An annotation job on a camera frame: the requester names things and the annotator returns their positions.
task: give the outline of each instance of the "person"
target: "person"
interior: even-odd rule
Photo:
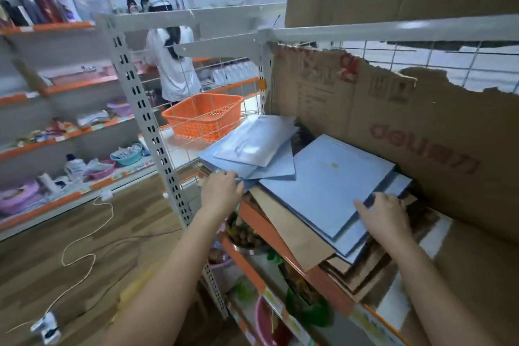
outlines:
[[[172,11],[169,0],[148,0],[149,12]],[[173,44],[192,43],[194,40],[191,28],[174,26],[165,29],[151,29],[146,36],[144,61],[155,65],[159,71],[160,103],[179,101],[200,93],[202,86],[195,73],[191,58],[178,55]]]
[[[235,172],[220,171],[207,178],[191,225],[161,270],[108,329],[104,346],[175,342],[217,230],[243,196],[243,182],[236,185],[236,177]],[[405,206],[397,197],[377,192],[372,209],[358,200],[354,205],[369,233],[397,263],[432,346],[497,345],[414,242]]]

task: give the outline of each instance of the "hand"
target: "hand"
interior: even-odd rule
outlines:
[[[234,171],[220,170],[209,175],[202,187],[201,211],[210,214],[216,225],[236,209],[245,192],[243,181],[236,185],[236,177]]]
[[[412,242],[405,204],[393,194],[375,192],[375,203],[367,209],[358,199],[355,209],[371,236],[391,255],[402,244]]]

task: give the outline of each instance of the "wood plank floor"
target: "wood plank floor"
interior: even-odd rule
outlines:
[[[51,309],[62,331],[60,345],[99,345],[121,290],[175,247],[182,228],[162,197],[163,188],[155,175],[116,193],[110,223],[67,250],[65,262],[91,252],[97,259],[87,280]],[[87,274],[92,257],[64,267],[62,251],[102,225],[110,214],[109,205],[89,202],[0,242],[1,345],[41,344],[39,336],[29,334],[30,324],[5,332],[41,317],[56,297]]]

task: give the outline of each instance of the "long black hair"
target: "long black hair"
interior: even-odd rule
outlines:
[[[150,6],[148,11],[150,13],[154,13],[157,11],[172,11],[173,7],[171,4],[162,5],[162,6]],[[184,59],[183,56],[177,55],[175,50],[173,49],[173,44],[180,44],[180,26],[170,26],[169,28],[165,28],[166,32],[169,34],[169,38],[165,41],[164,46],[168,49],[169,54],[176,61]]]

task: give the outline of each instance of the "orange basket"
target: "orange basket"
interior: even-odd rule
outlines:
[[[214,142],[238,126],[242,100],[241,96],[199,93],[168,108],[162,116],[173,133]]]

